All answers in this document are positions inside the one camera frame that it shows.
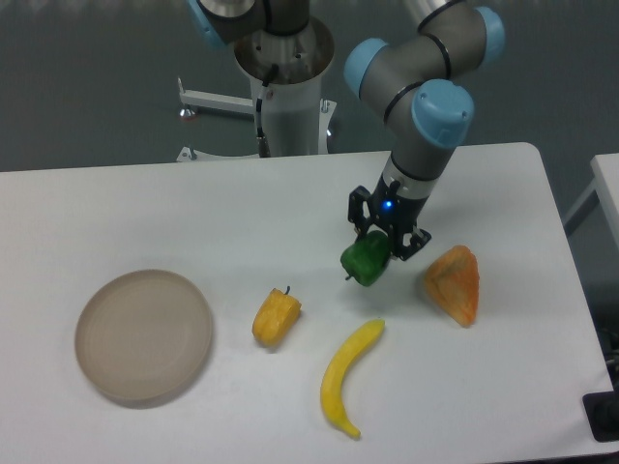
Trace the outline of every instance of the beige plate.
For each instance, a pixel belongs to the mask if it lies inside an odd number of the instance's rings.
[[[75,351],[86,377],[107,396],[155,400],[195,378],[211,333],[211,311],[191,282],[166,271],[138,271],[112,280],[88,302]]]

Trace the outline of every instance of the gray floor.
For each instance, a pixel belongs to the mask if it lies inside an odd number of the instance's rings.
[[[345,87],[342,68],[368,37],[412,37],[403,2],[311,3],[337,45],[324,80],[325,97],[339,104],[333,150],[390,149],[393,138]],[[619,152],[619,2],[469,3],[500,13],[508,45],[500,62],[458,81],[476,103],[467,144],[537,146],[565,214],[593,177],[591,158]],[[183,0],[0,0],[0,170],[173,162],[189,144],[255,153],[249,120],[178,119],[178,75],[187,89],[249,96],[231,51],[197,37]],[[596,321],[619,328],[619,252],[599,209],[571,245]]]

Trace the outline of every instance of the blue joint cap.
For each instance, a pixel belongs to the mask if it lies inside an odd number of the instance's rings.
[[[199,0],[187,0],[187,4],[190,6],[190,11],[192,12],[193,24],[197,28],[200,37],[202,37],[202,39],[204,39],[212,48],[224,48],[225,43],[221,39],[220,35],[215,31],[209,22],[208,17],[200,9],[197,2],[199,2]]]
[[[488,7],[476,8],[486,24],[486,54],[483,65],[492,63],[501,57],[505,49],[505,28],[501,17]]]
[[[413,122],[432,145],[454,149],[460,145],[475,114],[475,103],[462,87],[450,80],[433,79],[415,93],[411,105]]]
[[[381,39],[367,39],[359,43],[348,55],[344,64],[344,80],[357,98],[361,97],[361,83],[364,80],[371,60],[374,59],[376,53],[387,45]]]

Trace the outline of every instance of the banana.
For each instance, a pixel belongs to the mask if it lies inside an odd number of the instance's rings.
[[[366,322],[349,336],[329,362],[320,386],[320,404],[325,417],[332,425],[355,440],[359,440],[361,432],[346,415],[341,400],[341,384],[350,365],[378,340],[384,328],[384,320],[374,319]]]

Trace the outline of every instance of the fake fruit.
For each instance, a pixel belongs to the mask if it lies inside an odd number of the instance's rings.
[[[365,287],[372,285],[385,271],[391,248],[384,232],[372,230],[363,239],[349,246],[339,259],[341,265]]]
[[[477,316],[480,274],[477,258],[463,245],[454,246],[429,268],[424,276],[427,293],[462,327],[469,327]]]
[[[320,405],[325,417],[355,440],[361,437],[361,432],[346,415],[341,399],[341,384],[350,365],[378,340],[384,328],[384,320],[374,319],[349,336],[331,359],[320,386]]]
[[[274,288],[258,309],[251,332],[256,340],[265,346],[275,346],[281,342],[292,325],[299,318],[301,304],[286,293]]]

